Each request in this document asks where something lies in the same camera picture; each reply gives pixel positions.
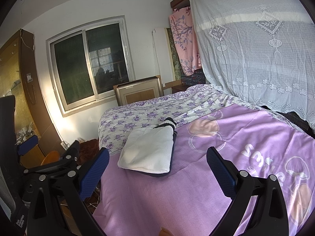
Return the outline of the person's hand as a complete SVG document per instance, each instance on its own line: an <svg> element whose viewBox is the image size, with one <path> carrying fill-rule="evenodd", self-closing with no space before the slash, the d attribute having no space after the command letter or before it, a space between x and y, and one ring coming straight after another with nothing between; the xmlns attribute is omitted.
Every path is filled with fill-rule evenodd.
<svg viewBox="0 0 315 236"><path fill-rule="evenodd" d="M158 236L175 236L170 230L162 227L159 231Z"/></svg>

